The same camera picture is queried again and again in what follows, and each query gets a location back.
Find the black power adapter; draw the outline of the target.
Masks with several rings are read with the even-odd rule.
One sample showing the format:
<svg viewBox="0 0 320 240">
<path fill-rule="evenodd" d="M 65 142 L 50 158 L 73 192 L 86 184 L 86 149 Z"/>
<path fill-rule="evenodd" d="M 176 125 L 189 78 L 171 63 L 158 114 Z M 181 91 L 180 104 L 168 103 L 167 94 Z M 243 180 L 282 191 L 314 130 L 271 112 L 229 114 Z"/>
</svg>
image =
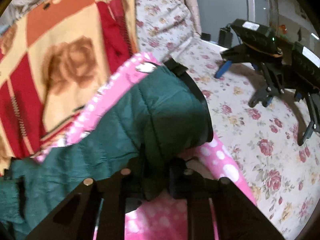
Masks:
<svg viewBox="0 0 320 240">
<path fill-rule="evenodd" d="M 231 48 L 232 39 L 233 39 L 233 34 L 231 32 L 230 27 L 226 26 L 226 27 L 220 28 L 219 39 L 218 39 L 219 46 L 225 47 L 225 48 Z"/>
</svg>

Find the dark green puffer jacket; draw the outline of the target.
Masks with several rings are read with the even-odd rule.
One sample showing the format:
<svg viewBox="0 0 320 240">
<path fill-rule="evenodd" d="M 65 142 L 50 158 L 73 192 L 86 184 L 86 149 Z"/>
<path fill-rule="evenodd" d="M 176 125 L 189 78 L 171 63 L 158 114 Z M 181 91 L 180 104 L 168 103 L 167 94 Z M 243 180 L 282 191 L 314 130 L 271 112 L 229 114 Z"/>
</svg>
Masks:
<svg viewBox="0 0 320 240">
<path fill-rule="evenodd" d="M 193 79 L 166 66 L 126 92 L 79 142 L 44 161 L 14 160 L 1 178 L 1 223 L 25 239 L 84 179 L 110 178 L 137 157 L 160 174 L 182 151 L 213 138 L 207 103 Z"/>
</svg>

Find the floral bed sheet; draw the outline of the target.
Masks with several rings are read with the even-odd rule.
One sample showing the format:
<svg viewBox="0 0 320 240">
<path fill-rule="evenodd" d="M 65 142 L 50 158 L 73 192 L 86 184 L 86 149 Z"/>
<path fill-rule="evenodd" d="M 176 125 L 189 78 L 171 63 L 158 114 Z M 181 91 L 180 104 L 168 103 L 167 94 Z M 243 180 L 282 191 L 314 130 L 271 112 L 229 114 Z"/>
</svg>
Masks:
<svg viewBox="0 0 320 240">
<path fill-rule="evenodd" d="M 135 3 L 140 50 L 188 68 L 207 99 L 215 134 L 242 170 L 259 209 L 286 239 L 295 239 L 319 200 L 319 136 L 297 143 L 309 118 L 306 103 L 295 103 L 286 91 L 269 107 L 249 107 L 263 77 L 249 64 L 235 64 L 216 79 L 221 48 L 193 31 L 182 2 Z"/>
</svg>

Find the pink penguin fleece blanket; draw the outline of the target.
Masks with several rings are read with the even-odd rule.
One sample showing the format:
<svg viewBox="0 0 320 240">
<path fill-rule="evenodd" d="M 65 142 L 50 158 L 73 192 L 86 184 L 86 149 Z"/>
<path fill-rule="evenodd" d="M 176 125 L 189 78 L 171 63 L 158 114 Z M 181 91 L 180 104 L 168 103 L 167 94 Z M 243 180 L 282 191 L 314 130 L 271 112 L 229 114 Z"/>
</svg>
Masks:
<svg viewBox="0 0 320 240">
<path fill-rule="evenodd" d="M 35 158 L 36 161 L 41 163 L 55 150 L 64 150 L 96 132 L 103 114 L 110 113 L 112 107 L 119 105 L 121 98 L 128 95 L 131 88 L 145 81 L 155 70 L 156 63 L 151 53 L 133 55 L 98 89 L 80 115 L 66 129 L 65 135 L 45 147 Z M 189 161 L 191 168 L 204 176 L 231 179 L 253 204 L 257 202 L 238 165 L 217 136 L 202 146 L 184 150 L 180 156 Z M 185 239 L 186 214 L 185 201 L 174 200 L 168 193 L 163 193 L 126 215 L 125 239 Z"/>
</svg>

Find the red orange rose blanket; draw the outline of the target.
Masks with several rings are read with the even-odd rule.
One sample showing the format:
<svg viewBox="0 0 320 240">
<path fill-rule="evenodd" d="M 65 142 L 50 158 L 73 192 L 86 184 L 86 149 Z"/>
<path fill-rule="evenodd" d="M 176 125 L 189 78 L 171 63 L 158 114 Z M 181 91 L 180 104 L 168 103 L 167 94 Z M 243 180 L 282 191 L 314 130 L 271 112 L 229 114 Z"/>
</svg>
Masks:
<svg viewBox="0 0 320 240">
<path fill-rule="evenodd" d="M 48 0 L 1 38 L 1 170 L 38 154 L 137 52 L 135 0 Z"/>
</svg>

